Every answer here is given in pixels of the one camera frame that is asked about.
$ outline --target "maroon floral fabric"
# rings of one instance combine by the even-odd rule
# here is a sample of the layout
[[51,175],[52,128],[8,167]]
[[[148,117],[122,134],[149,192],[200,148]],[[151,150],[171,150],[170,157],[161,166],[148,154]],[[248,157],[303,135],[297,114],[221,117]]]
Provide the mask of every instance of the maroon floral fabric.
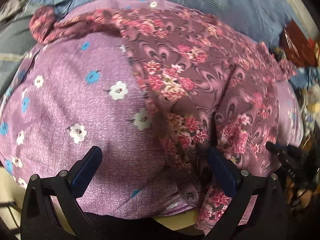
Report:
[[264,43],[216,17],[184,7],[100,9],[56,22],[53,9],[41,7],[30,31],[39,43],[103,31],[123,37],[172,177],[184,200],[199,209],[197,226],[205,232],[231,201],[211,185],[209,145],[255,176],[280,166],[265,143],[275,142],[278,131],[275,82],[293,75],[294,66],[277,63]]

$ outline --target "blue gripper pad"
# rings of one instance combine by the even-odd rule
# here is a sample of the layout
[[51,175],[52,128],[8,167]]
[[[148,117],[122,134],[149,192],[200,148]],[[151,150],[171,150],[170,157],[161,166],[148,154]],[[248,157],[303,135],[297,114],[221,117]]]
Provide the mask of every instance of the blue gripper pad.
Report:
[[102,151],[93,146],[82,160],[77,161],[69,171],[68,182],[74,198],[80,198],[102,162]]
[[241,182],[238,168],[212,147],[208,149],[208,163],[224,194],[228,197],[235,197],[237,186]]

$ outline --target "floral fabric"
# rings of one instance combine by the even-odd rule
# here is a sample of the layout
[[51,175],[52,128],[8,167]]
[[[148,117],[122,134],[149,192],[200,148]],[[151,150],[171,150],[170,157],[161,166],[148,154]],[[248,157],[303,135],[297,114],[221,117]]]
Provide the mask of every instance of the floral fabric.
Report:
[[[267,176],[279,167],[265,142],[277,137],[275,82],[294,70],[286,60],[278,64],[265,44],[253,43],[214,16],[179,6],[97,9],[59,23],[52,8],[41,7],[30,30],[42,44],[101,31],[122,36],[171,176],[184,201],[199,209],[197,226],[204,232],[230,202],[211,184],[206,162],[210,144],[253,175]],[[100,80],[98,71],[89,79]],[[121,86],[115,90],[124,91]],[[139,120],[145,120],[144,114],[139,111]],[[80,142],[76,134],[83,129],[77,125],[68,130]]]

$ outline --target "silver screw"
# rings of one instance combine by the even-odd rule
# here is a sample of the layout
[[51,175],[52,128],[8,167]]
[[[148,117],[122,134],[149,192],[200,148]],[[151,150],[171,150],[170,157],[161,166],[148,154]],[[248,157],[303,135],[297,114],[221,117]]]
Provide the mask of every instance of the silver screw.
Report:
[[278,179],[278,176],[277,176],[277,174],[272,173],[272,174],[271,174],[271,178],[272,178],[273,180],[276,180],[276,179]]
[[242,170],[242,171],[241,171],[241,174],[242,174],[242,176],[246,177],[246,176],[249,175],[249,171],[247,171],[247,170]]
[[37,178],[38,178],[38,175],[37,175],[37,174],[33,174],[33,175],[30,177],[31,180],[36,180]]
[[68,173],[68,172],[67,172],[66,170],[60,171],[60,172],[59,172],[59,176],[60,176],[60,177],[65,177],[65,176],[67,175],[67,173]]

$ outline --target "flower center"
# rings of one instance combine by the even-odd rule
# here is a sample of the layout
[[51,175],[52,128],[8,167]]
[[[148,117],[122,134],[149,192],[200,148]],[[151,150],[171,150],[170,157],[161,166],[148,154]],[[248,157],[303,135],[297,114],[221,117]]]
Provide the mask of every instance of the flower center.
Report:
[[147,120],[147,117],[146,117],[146,116],[140,118],[140,122],[145,122],[146,120]]

